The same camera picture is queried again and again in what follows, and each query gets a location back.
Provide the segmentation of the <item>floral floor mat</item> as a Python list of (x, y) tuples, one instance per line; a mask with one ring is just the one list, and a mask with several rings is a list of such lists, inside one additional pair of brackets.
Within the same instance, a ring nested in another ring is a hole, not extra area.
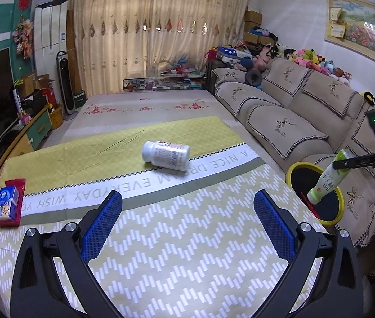
[(169, 90), (93, 95), (83, 105), (61, 142), (155, 123), (217, 116), (239, 126), (232, 114), (206, 90)]

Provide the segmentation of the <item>white green lotion bottle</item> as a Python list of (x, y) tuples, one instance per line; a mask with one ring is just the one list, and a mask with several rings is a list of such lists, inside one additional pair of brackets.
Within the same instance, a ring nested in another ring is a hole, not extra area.
[(350, 169), (335, 169), (333, 164), (337, 161), (346, 161), (352, 158), (349, 151), (341, 149), (326, 167), (318, 179), (317, 184), (308, 192), (307, 199), (312, 205), (318, 204), (324, 196), (334, 191), (343, 179), (348, 175)]

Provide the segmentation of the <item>framed flower painting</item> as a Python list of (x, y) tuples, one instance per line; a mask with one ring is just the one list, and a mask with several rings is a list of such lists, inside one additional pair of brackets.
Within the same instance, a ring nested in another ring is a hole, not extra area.
[(326, 0), (325, 41), (375, 61), (375, 3)]

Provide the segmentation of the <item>pile of plush toys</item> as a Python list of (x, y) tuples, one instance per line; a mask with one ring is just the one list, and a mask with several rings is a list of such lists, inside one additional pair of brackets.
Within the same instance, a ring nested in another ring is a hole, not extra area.
[(316, 53), (314, 49), (288, 47), (279, 42), (278, 37), (259, 26), (244, 32), (243, 38), (236, 46), (226, 45), (214, 47), (209, 52), (206, 65), (206, 83), (209, 85), (212, 72), (218, 68), (229, 68), (248, 72), (258, 70), (264, 72), (276, 59), (288, 60), (301, 67), (314, 70), (334, 80), (350, 86), (351, 74), (337, 66), (333, 60)]

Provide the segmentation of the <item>white pill bottle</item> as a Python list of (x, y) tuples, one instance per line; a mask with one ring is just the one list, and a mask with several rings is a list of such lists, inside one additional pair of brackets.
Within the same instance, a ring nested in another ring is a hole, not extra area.
[(141, 150), (142, 159), (155, 167), (176, 171), (187, 171), (190, 160), (190, 147), (171, 142), (144, 143)]

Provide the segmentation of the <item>beige curtains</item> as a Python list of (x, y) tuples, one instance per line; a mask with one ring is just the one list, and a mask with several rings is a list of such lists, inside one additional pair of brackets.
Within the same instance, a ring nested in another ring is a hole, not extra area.
[(120, 93), (127, 78), (186, 60), (197, 68), (213, 47), (240, 35), (249, 0), (68, 0), (81, 87)]

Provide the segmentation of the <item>beige sectional sofa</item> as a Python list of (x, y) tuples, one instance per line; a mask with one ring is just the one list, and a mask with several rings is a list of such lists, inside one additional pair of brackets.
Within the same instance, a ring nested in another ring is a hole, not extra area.
[[(207, 90), (284, 171), (298, 162), (325, 168), (340, 150), (375, 153), (370, 105), (334, 78), (281, 58), (270, 61), (258, 86), (219, 60), (208, 64), (206, 74)], [(375, 171), (354, 169), (340, 189), (346, 208), (336, 228), (351, 234), (363, 273), (375, 276)]]

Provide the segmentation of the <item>red tray with tissue pack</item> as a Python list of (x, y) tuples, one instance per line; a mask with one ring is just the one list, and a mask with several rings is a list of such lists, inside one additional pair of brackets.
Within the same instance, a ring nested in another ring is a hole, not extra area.
[(25, 179), (10, 179), (0, 189), (0, 227), (20, 225), (25, 186)]

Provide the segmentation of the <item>white standing air conditioner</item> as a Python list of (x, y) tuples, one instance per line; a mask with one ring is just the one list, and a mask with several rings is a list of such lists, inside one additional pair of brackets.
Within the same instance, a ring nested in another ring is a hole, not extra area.
[(57, 84), (56, 54), (66, 51), (66, 17), (68, 3), (36, 7), (34, 10), (34, 62), (38, 75), (48, 74)]

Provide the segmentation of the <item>black tower fan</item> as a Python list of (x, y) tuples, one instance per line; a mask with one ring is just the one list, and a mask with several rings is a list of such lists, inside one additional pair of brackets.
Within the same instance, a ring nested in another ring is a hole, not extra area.
[(70, 67), (68, 54), (65, 51), (59, 51), (56, 54), (57, 73), (64, 108), (64, 119), (69, 121), (76, 117), (77, 111), (70, 79)]

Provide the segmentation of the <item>yellow rimmed dark trash bin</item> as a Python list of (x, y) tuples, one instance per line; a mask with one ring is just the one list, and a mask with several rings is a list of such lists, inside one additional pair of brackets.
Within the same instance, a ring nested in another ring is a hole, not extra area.
[(324, 172), (317, 165), (297, 162), (287, 170), (286, 183), (320, 223), (331, 228), (343, 217), (345, 203), (340, 189)]

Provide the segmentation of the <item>low glass shelf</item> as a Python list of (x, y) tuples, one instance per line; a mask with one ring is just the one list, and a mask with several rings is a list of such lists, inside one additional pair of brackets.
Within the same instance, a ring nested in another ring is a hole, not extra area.
[(146, 78), (126, 78), (123, 80), (124, 91), (157, 91), (157, 90), (196, 90), (202, 89), (206, 76), (173, 75)]

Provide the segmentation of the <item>patterned table cloth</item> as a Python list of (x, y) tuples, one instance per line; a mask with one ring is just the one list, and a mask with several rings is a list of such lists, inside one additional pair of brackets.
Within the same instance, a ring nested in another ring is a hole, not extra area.
[[(142, 159), (145, 142), (190, 147), (187, 171)], [(8, 159), (0, 176), (26, 188), (17, 228), (0, 228), (0, 298), (11, 299), (29, 228), (61, 230), (110, 191), (122, 213), (89, 267), (125, 317), (250, 317), (287, 267), (254, 212), (265, 189), (298, 222), (323, 226), (218, 117), (97, 134)]]

